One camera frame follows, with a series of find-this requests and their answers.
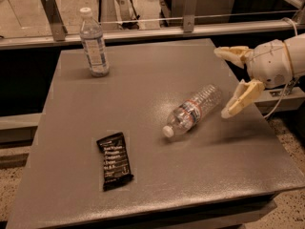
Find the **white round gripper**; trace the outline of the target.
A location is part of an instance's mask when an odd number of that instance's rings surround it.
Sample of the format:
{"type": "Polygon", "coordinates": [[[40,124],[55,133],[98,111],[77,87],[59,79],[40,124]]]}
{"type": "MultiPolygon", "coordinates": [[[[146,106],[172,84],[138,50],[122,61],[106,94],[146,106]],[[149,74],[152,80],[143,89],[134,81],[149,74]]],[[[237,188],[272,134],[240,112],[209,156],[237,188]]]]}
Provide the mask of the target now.
{"type": "Polygon", "coordinates": [[[248,75],[252,79],[250,82],[242,79],[238,83],[233,96],[221,111],[223,118],[239,114],[260,97],[265,87],[276,88],[293,78],[286,46],[280,40],[258,45],[253,50],[248,46],[233,46],[218,47],[213,52],[241,69],[246,63],[248,75]]]}

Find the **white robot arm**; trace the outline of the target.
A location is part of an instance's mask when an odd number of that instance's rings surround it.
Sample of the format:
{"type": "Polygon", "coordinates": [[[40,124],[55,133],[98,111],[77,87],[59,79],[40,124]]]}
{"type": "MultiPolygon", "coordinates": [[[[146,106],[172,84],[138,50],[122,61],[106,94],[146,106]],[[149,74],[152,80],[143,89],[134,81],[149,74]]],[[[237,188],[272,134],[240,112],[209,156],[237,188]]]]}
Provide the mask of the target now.
{"type": "Polygon", "coordinates": [[[249,82],[242,79],[221,112],[223,118],[239,114],[255,102],[265,89],[290,83],[305,75],[305,34],[284,41],[273,40],[254,49],[247,46],[218,47],[214,54],[243,69],[247,66],[249,82]]]}

